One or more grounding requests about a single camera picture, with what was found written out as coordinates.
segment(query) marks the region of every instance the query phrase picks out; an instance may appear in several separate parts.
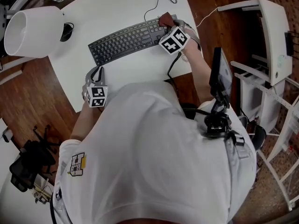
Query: red object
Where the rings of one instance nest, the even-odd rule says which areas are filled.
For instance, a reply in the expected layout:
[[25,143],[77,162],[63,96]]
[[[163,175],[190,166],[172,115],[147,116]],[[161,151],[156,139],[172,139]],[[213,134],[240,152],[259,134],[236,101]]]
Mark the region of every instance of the red object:
[[161,27],[173,27],[175,24],[172,16],[169,13],[164,13],[159,19],[159,25]]

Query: black keyboard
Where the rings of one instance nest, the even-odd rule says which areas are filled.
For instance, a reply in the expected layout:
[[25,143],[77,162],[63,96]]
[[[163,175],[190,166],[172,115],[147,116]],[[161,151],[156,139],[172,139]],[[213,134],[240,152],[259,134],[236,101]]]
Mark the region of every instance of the black keyboard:
[[97,66],[102,66],[136,51],[158,45],[161,37],[167,32],[167,27],[159,26],[159,19],[153,19],[98,39],[88,47]]

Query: fiducial marker cube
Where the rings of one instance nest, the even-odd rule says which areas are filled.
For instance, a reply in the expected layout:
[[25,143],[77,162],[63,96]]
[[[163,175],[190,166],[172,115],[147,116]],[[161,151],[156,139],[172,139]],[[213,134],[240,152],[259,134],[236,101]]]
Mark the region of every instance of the fiducial marker cube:
[[172,55],[181,51],[189,39],[190,36],[188,34],[185,34],[179,27],[176,27],[161,38],[159,45],[166,50],[168,54]]

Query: person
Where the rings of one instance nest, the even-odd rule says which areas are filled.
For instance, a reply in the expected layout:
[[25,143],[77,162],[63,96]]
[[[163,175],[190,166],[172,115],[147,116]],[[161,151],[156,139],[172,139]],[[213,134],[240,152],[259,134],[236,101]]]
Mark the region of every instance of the person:
[[[193,39],[183,52],[199,109],[211,111],[211,69]],[[205,116],[186,118],[167,82],[128,84],[109,97],[103,112],[85,102],[59,150],[51,203],[56,221],[228,223],[255,181],[256,153],[235,112],[226,113],[243,147],[205,138]]]

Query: chair leg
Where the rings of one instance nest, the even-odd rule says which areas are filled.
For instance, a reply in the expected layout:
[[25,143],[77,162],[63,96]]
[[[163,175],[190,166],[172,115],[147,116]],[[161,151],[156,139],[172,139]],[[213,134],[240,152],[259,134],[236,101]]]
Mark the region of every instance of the chair leg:
[[33,132],[36,134],[36,136],[38,137],[38,139],[40,140],[40,141],[43,141],[43,138],[37,133],[37,126],[34,126],[34,129],[33,129]]

